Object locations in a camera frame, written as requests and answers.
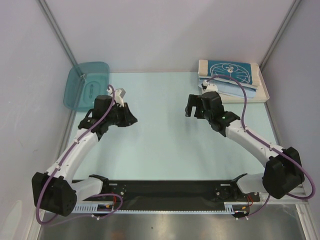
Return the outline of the light blue towel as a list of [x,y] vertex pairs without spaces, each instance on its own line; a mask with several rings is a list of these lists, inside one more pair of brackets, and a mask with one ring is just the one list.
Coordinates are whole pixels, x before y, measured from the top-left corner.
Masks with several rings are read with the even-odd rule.
[[[201,88],[201,84],[203,81],[207,81],[207,78],[199,77],[198,78],[198,86]],[[247,86],[240,87],[235,81],[233,80],[224,80],[222,78],[214,78],[209,80],[208,82],[213,83],[217,86],[218,91],[217,93],[219,94],[225,94],[233,97],[239,97],[239,98],[244,98],[244,93],[245,91],[246,97],[248,99],[253,99],[256,96],[257,89],[256,88],[251,88]]]

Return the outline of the teal cream cartoon towel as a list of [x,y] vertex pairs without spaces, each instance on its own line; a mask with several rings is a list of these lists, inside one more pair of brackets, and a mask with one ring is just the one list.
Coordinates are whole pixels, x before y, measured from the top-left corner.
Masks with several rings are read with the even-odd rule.
[[232,80],[229,77],[231,77],[251,88],[261,85],[259,66],[256,63],[200,59],[198,76],[206,79],[215,76],[220,81],[230,83]]

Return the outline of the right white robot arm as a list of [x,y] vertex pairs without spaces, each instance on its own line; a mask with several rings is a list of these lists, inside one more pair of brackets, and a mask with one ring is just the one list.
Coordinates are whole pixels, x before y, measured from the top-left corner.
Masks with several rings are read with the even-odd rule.
[[214,131],[242,146],[263,166],[263,173],[245,173],[235,180],[236,185],[230,188],[234,200],[242,201],[253,192],[267,192],[273,198],[281,199],[304,182],[299,152],[293,147],[285,149],[253,137],[253,132],[242,125],[238,115],[224,109],[217,92],[189,95],[185,115],[207,120]]

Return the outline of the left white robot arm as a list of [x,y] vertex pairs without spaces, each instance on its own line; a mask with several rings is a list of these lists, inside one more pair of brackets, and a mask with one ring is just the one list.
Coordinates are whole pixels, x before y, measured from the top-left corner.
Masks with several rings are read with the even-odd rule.
[[32,177],[32,192],[37,211],[45,210],[67,217],[77,202],[95,196],[105,200],[110,195],[106,178],[91,175],[74,183],[75,173],[86,155],[99,143],[109,127],[129,127],[137,123],[124,102],[124,92],[117,89],[111,95],[99,95],[94,106],[80,121],[73,142],[44,173]]

